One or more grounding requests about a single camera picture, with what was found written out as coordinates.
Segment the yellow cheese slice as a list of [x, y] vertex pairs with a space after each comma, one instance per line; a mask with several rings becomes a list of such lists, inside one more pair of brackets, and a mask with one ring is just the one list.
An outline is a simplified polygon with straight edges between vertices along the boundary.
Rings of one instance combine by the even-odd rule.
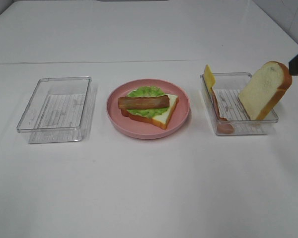
[[213, 86], [215, 85], [216, 80], [208, 64], [205, 66], [203, 75], [204, 75], [204, 81], [208, 89], [208, 92], [212, 94]]

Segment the red bacon strip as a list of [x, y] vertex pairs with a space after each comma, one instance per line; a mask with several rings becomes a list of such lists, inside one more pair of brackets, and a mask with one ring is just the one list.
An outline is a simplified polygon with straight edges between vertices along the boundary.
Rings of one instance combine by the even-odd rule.
[[226, 118], [223, 118], [220, 116], [218, 101], [217, 101], [216, 95], [212, 88], [211, 88], [211, 95], [212, 95], [212, 99], [213, 99], [213, 106], [214, 106], [214, 110], [216, 113], [216, 117], [219, 121], [217, 123], [216, 132], [218, 132], [219, 134], [233, 134], [234, 133], [233, 126], [230, 123], [228, 123], [228, 120]]

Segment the brown bacon strip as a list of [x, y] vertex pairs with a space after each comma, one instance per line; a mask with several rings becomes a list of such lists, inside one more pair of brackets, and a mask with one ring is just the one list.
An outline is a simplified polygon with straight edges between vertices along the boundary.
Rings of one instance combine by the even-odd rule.
[[160, 109], [169, 107], [169, 97], [167, 95], [158, 97], [120, 97], [118, 98], [118, 108], [120, 109]]

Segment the white bread slice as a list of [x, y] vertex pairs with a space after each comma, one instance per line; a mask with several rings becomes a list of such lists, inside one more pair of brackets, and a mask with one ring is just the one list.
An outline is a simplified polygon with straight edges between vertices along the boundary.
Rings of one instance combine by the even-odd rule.
[[129, 112], [127, 112], [126, 109], [121, 109], [121, 114], [125, 117], [132, 119], [132, 120], [150, 123], [150, 124], [153, 124], [161, 129], [167, 129], [167, 126], [169, 124], [169, 121], [170, 121], [171, 116], [177, 106], [179, 99], [178, 99], [178, 96], [176, 96], [176, 95], [172, 95], [172, 94], [166, 94], [166, 95], [169, 97], [170, 106], [169, 106], [168, 110], [161, 115], [157, 115], [152, 118], [146, 118], [146, 117], [142, 117], [142, 116], [132, 115]]

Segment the green lettuce leaf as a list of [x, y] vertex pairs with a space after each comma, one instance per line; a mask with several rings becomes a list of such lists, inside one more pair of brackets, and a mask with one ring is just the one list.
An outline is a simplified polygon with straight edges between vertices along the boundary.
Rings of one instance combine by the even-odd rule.
[[[142, 86], [138, 89], [131, 91], [127, 96], [128, 97], [159, 97], [164, 96], [165, 93], [158, 87], [155, 86]], [[127, 110], [132, 115], [142, 116], [146, 118], [152, 118], [157, 115], [161, 115], [168, 110], [169, 107], [165, 108], [154, 108], [154, 109], [144, 109], [144, 110], [137, 110], [137, 109], [130, 109]]]

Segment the thick bread slice right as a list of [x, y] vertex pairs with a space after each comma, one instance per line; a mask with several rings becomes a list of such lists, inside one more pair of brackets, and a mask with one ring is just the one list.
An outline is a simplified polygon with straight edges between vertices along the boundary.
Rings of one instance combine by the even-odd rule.
[[288, 68], [269, 61], [258, 69], [238, 98], [251, 120], [263, 120], [292, 84]]

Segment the right clear plastic tray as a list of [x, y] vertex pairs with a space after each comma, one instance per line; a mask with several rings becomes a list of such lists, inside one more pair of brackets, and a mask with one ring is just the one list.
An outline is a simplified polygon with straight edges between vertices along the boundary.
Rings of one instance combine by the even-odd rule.
[[233, 134], [219, 134], [216, 132], [219, 121], [214, 110], [212, 95], [208, 92], [204, 75], [202, 74], [202, 95], [216, 135], [264, 135], [274, 130], [273, 125], [279, 120], [274, 110], [271, 110], [264, 120], [250, 120], [239, 101], [238, 95], [240, 91], [252, 78], [250, 73], [214, 73], [214, 77], [216, 83], [213, 86], [213, 91], [218, 101], [220, 116], [226, 118], [228, 123], [234, 128]]

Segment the clear plastic tray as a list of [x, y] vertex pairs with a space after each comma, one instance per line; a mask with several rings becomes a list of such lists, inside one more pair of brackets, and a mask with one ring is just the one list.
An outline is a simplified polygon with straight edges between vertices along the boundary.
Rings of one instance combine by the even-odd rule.
[[16, 130], [29, 144], [82, 141], [90, 134], [96, 95], [89, 76], [40, 79]]
[[216, 83], [213, 86], [213, 91], [218, 101], [220, 116], [226, 118], [228, 123], [234, 128], [233, 134], [219, 134], [216, 132], [219, 121], [214, 110], [212, 95], [208, 92], [204, 75], [202, 74], [202, 95], [216, 135], [264, 135], [274, 130], [273, 125], [279, 120], [274, 110], [271, 110], [264, 120], [250, 120], [239, 101], [238, 95], [240, 91], [252, 78], [250, 73], [214, 73], [214, 77]]

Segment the pink round plate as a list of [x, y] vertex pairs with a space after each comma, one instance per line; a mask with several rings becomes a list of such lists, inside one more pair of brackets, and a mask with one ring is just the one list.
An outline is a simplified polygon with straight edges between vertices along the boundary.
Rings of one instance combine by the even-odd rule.
[[116, 88], [107, 99], [106, 111], [121, 133], [138, 139], [157, 139], [174, 133], [184, 124], [190, 103], [175, 84], [139, 79]]

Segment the left clear plastic tray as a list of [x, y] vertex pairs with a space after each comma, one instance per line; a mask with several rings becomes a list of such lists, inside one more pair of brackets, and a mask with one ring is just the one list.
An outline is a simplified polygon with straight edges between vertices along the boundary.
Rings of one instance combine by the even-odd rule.
[[40, 79], [16, 130], [29, 144], [82, 141], [90, 134], [96, 95], [89, 76]]

